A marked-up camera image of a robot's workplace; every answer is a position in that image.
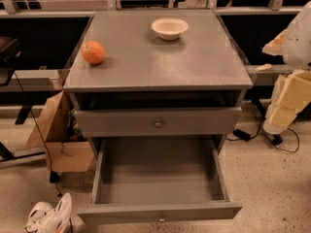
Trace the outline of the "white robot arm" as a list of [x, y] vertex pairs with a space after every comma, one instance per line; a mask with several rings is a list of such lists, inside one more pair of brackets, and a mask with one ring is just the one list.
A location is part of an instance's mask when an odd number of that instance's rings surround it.
[[294, 69], [274, 84], [263, 124], [265, 132], [280, 134], [311, 102], [311, 2], [262, 51], [282, 55], [284, 63]]

